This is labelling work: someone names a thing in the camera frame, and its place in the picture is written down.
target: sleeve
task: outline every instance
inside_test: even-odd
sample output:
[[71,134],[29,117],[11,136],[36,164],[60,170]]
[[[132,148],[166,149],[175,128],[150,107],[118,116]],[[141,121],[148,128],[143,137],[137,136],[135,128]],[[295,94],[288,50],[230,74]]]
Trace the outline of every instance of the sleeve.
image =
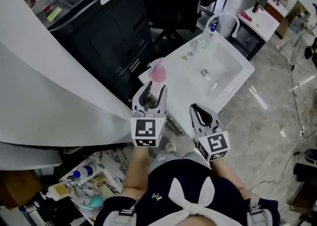
[[[246,200],[248,205],[250,205],[251,199]],[[261,209],[268,209],[272,215],[272,226],[279,226],[281,221],[281,216],[278,211],[278,202],[276,200],[266,200],[260,198],[259,203]]]
[[130,209],[136,203],[135,199],[123,196],[113,196],[105,200],[103,207],[97,215],[94,226],[103,226],[107,216],[113,211]]

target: faucet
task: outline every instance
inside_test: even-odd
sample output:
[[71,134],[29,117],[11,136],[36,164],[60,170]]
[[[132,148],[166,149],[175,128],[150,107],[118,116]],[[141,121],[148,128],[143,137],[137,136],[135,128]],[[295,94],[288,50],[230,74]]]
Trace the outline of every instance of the faucet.
[[195,40],[192,48],[193,50],[198,53],[201,51],[202,47],[203,47],[203,43],[204,43],[204,40],[206,40],[206,34],[207,34],[207,31],[208,31],[208,27],[209,27],[209,24],[211,23],[212,20],[214,20],[216,17],[219,17],[219,16],[223,16],[223,15],[229,15],[229,16],[232,16],[236,22],[237,22],[237,26],[236,26],[236,29],[234,30],[234,32],[232,33],[232,37],[235,38],[237,36],[237,33],[238,33],[238,30],[239,30],[239,27],[240,27],[240,22],[238,20],[238,18],[233,15],[233,14],[230,14],[230,13],[220,13],[220,14],[215,14],[213,15],[212,17],[210,17],[205,25],[205,28],[204,28],[204,31],[202,33],[202,36],[201,38],[198,38]]

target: sink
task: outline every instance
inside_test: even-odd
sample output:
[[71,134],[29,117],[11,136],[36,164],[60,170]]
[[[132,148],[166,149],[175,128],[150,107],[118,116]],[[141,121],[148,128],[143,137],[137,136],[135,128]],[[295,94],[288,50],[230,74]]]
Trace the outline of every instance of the sink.
[[[164,58],[166,80],[153,81],[151,93],[155,99],[160,89],[167,86],[166,113],[174,118],[182,130],[194,136],[189,107],[198,103],[216,113],[229,102],[243,83],[254,72],[254,67],[226,39],[218,33],[199,53],[187,42]],[[143,84],[151,81],[148,71],[139,76]]]

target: gray floor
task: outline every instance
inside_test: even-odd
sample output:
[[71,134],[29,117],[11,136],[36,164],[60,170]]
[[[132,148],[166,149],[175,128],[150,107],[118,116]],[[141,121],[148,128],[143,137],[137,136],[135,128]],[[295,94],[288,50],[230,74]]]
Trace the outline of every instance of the gray floor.
[[[254,2],[255,0],[228,0],[224,11],[238,14],[241,10],[252,7]],[[222,3],[218,1],[215,11],[217,13],[221,10]],[[208,16],[203,15],[198,26],[203,27],[207,19]],[[226,36],[233,25],[233,21],[228,23],[221,19],[218,31]],[[182,31],[180,34],[187,40],[195,36],[195,33]],[[219,113],[231,143],[226,160],[248,188],[263,180],[282,181],[283,171],[291,155],[296,151],[314,148],[316,142],[316,133],[307,139],[300,134],[292,94],[291,66],[287,61],[287,54],[281,55],[275,44],[282,45],[283,42],[273,35],[251,60],[255,72]],[[173,41],[163,40],[158,45],[158,50],[162,53],[173,48],[177,48]],[[296,59],[299,60],[302,54],[303,51]],[[307,136],[315,130],[317,124],[317,113],[311,112],[317,108],[316,68],[311,60],[302,59],[298,62],[293,71],[293,81],[299,118]],[[166,135],[176,143],[180,155],[193,149],[188,138],[177,137],[170,131]],[[291,158],[286,167],[285,179],[277,186],[274,183],[262,183],[254,188],[254,192],[261,197],[279,201],[281,216],[291,225],[299,216],[289,211],[287,205],[299,186],[292,173],[296,161],[305,163],[303,154]]]

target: black cable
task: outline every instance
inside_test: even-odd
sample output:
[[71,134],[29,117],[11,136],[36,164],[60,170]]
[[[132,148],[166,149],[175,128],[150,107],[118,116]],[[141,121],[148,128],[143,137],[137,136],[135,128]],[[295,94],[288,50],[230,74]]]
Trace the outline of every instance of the black cable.
[[308,136],[305,136],[305,135],[304,135],[304,129],[303,129],[303,126],[302,126],[301,121],[300,121],[300,119],[299,119],[299,113],[298,113],[297,103],[296,103],[296,99],[295,99],[295,98],[297,97],[297,95],[296,95],[295,92],[294,92],[294,81],[293,81],[293,76],[292,76],[292,72],[294,71],[295,65],[296,65],[300,60],[302,60],[304,56],[302,56],[294,65],[292,65],[292,68],[291,68],[291,80],[292,80],[292,93],[293,93],[293,99],[294,99],[294,104],[295,104],[295,109],[296,109],[298,124],[299,124],[299,126],[301,127],[303,137],[304,137],[305,139],[307,139],[307,138],[311,137],[314,133],[316,133],[316,130],[313,131],[313,132],[312,132],[310,135],[308,135]]
[[292,154],[291,157],[288,159],[288,161],[287,161],[287,163],[286,163],[286,165],[285,165],[285,168],[284,168],[284,170],[283,170],[283,175],[282,175],[283,178],[282,178],[282,180],[281,180],[279,183],[276,183],[274,180],[272,180],[272,181],[266,181],[266,180],[264,180],[264,181],[261,181],[260,183],[258,183],[257,185],[253,186],[253,187],[250,189],[250,192],[252,192],[253,188],[259,186],[259,185],[262,184],[262,183],[268,183],[268,184],[274,183],[275,185],[279,185],[281,182],[283,182],[283,181],[284,181],[284,178],[285,178],[285,177],[284,177],[284,174],[285,174],[286,167],[287,167],[289,161],[292,159],[293,156],[299,155],[300,153],[302,153],[302,152],[295,152],[295,153]]

